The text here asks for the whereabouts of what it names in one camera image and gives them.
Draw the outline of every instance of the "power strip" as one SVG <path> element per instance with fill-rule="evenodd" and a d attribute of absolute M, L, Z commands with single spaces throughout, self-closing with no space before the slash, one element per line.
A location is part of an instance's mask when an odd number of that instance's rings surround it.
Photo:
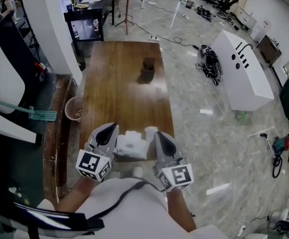
<path fill-rule="evenodd" d="M 240 237 L 244 231 L 244 229 L 246 228 L 245 225 L 241 226 L 239 233 L 237 234 L 238 237 Z"/>
<path fill-rule="evenodd" d="M 150 41 L 155 41 L 155 42 L 160 42 L 159 38 L 153 38 L 153 37 L 149 37 Z"/>

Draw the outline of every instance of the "dark cup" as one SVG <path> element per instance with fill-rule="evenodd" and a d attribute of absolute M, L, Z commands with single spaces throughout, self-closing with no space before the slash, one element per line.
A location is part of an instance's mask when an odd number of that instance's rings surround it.
<path fill-rule="evenodd" d="M 67 11 L 73 10 L 73 5 L 72 4 L 68 4 L 68 5 L 66 5 L 66 7 L 67 7 Z"/>
<path fill-rule="evenodd" d="M 153 80 L 154 63 L 155 58 L 144 58 L 143 66 L 141 68 L 140 77 L 138 80 L 140 83 L 149 83 Z"/>

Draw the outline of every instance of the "bucket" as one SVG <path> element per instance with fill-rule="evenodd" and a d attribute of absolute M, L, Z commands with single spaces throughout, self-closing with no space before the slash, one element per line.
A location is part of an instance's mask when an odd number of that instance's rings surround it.
<path fill-rule="evenodd" d="M 65 114 L 70 120 L 80 122 L 82 108 L 83 99 L 81 97 L 73 97 L 65 105 Z"/>
<path fill-rule="evenodd" d="M 193 4 L 194 4 L 194 1 L 188 0 L 188 1 L 186 2 L 186 6 L 185 6 L 185 7 L 191 9 L 192 6 L 193 6 Z"/>

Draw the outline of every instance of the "white pillar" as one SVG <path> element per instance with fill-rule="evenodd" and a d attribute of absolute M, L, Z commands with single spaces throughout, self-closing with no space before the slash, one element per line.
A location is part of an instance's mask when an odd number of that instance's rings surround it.
<path fill-rule="evenodd" d="M 23 0 L 24 7 L 48 62 L 56 74 L 72 74 L 80 85 L 82 73 L 67 38 L 59 0 Z"/>

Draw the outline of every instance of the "white shirt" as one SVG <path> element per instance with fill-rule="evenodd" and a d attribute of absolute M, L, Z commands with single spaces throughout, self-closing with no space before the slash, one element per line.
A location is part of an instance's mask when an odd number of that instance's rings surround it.
<path fill-rule="evenodd" d="M 77 210 L 86 218 L 111 207 L 122 193 L 139 180 L 110 179 L 95 187 Z M 168 214 L 163 194 L 151 185 L 130 191 L 111 213 L 102 218 L 105 228 L 93 239 L 190 239 L 193 238 Z"/>

